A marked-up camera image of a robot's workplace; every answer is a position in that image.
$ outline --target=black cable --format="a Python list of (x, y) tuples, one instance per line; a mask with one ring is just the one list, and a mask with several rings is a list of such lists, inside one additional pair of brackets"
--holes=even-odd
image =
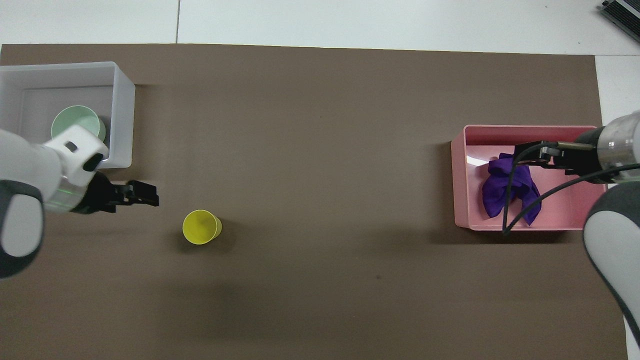
[(513, 158), (513, 162), (511, 163), (511, 171), (509, 172), (509, 181), (507, 182), (507, 191), (506, 198), (504, 199), (504, 212), (502, 214), (502, 233), (504, 233), (505, 228), (507, 226), (507, 214), (509, 212), (509, 203), (511, 202), (511, 183), (513, 182), (513, 174), (516, 172), (516, 167), (518, 163), (524, 159), (525, 156), (530, 153), (540, 150), (543, 147), (551, 147), (555, 149), (558, 146), (558, 142), (541, 142), (533, 145), (531, 147), (526, 148), (523, 152), (518, 154), (515, 158)]
[(513, 219), (513, 221), (511, 221), (509, 226), (505, 227), (506, 222), (503, 222), (502, 223), (502, 234), (504, 236), (508, 235), (509, 232), (511, 231), (511, 229), (513, 228), (513, 226), (518, 222), (518, 220), (520, 220), (527, 212), (529, 212), (529, 210), (531, 210), (535, 205), (539, 204), (542, 200), (546, 199), (547, 197), (550, 197), (551, 195), (557, 193), (558, 191), (560, 191), (560, 190), (562, 190), (564, 188), (567, 188), (567, 187), (569, 187), (571, 185), (574, 185), (574, 184), (577, 184), (577, 183), (581, 183), (583, 181), (596, 179), (596, 178), (598, 178), (600, 176), (603, 176), (603, 175), (609, 175), (609, 174), (613, 174), (613, 173), (616, 173), (616, 172), (633, 170), (633, 169), (637, 169), (637, 168), (640, 168), (640, 163), (623, 165), (621, 167), (608, 168), (608, 169), (605, 169), (605, 170), (592, 172), (592, 173), (584, 175), (584, 176), (576, 177), (575, 179), (572, 179), (572, 180), (569, 180), (569, 181), (567, 181), (567, 182), (565, 182), (563, 184), (560, 184), (560, 185), (556, 186), (555, 188), (553, 188), (553, 189), (545, 192), (544, 194), (540, 195), (536, 200), (534, 200), (534, 202), (529, 204), (526, 208), (522, 209), (522, 211), (519, 212), (516, 215), (516, 217)]

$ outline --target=white plastic bin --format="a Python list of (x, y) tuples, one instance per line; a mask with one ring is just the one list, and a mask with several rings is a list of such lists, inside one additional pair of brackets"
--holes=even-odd
[(109, 157), (100, 168), (131, 165), (136, 87), (112, 61), (0, 67), (0, 128), (33, 143), (51, 139), (56, 115), (71, 105), (103, 121)]

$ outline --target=pink plastic bin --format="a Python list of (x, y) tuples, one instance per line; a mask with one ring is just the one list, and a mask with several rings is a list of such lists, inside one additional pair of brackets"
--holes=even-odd
[[(502, 213), (490, 218), (482, 203), (482, 185), (489, 177), (488, 162), (501, 152), (513, 154), (513, 146), (537, 140), (574, 141), (593, 126), (501, 126), (467, 125), (451, 142), (453, 203), (456, 225), (472, 230), (500, 231)], [(576, 176), (563, 170), (530, 167), (540, 193)], [(606, 185), (582, 182), (557, 192), (542, 202), (542, 210), (531, 224), (520, 220), (513, 230), (582, 230), (593, 203), (606, 191)], [(520, 212), (520, 199), (509, 205), (509, 221)]]

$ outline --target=plastic cup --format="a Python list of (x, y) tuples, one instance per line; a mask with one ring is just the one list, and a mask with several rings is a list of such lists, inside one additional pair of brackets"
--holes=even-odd
[(95, 111), (83, 105), (73, 105), (62, 110), (51, 124), (51, 138), (58, 136), (73, 125), (80, 125), (94, 134), (100, 141), (104, 141), (107, 130)]
[(207, 210), (194, 210), (184, 218), (182, 233), (190, 243), (203, 245), (215, 239), (222, 231), (220, 219)]

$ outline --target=green cup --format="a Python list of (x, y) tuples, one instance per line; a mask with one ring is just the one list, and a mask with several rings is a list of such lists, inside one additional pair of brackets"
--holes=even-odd
[(51, 138), (58, 136), (70, 126), (80, 125), (94, 134), (100, 141), (104, 141), (107, 130), (95, 111), (83, 105), (73, 105), (62, 110), (51, 124)]

